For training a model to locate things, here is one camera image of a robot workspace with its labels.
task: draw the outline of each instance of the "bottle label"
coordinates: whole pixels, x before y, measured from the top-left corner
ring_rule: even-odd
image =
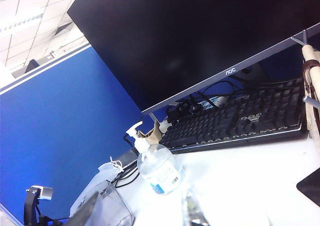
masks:
[[[175,188],[181,177],[171,162],[166,161],[146,180],[157,194],[164,194]]]

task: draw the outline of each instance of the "white pump nozzle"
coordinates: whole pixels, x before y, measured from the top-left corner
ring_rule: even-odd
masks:
[[[145,138],[138,137],[136,127],[142,125],[142,121],[137,122],[131,128],[129,128],[126,133],[135,138],[134,147],[138,150],[139,153],[143,153],[150,147],[150,143]]]
[[[142,125],[142,121],[137,122],[136,124],[134,124],[131,128],[129,128],[126,133],[130,136],[130,137],[134,137],[135,139],[137,139],[137,130],[136,127]]]

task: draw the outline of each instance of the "aoc logo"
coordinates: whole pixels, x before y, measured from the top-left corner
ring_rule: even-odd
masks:
[[[225,71],[225,75],[231,75],[231,74],[233,74],[235,71],[236,71],[236,69],[233,67],[233,68]]]

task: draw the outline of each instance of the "plastic bag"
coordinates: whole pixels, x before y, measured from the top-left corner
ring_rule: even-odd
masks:
[[[84,188],[79,197],[75,200],[73,205],[70,208],[70,216],[72,217],[78,208],[83,204],[84,198],[87,196],[89,192],[92,191],[97,185],[102,183],[103,181],[111,182],[116,178],[116,176],[122,171],[122,167],[116,167],[114,161],[107,162],[98,167],[99,173],[97,173],[93,179],[89,182],[89,184]]]

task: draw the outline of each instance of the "mouse pad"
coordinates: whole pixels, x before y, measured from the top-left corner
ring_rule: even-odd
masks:
[[[320,207],[320,168],[298,182],[296,188]]]

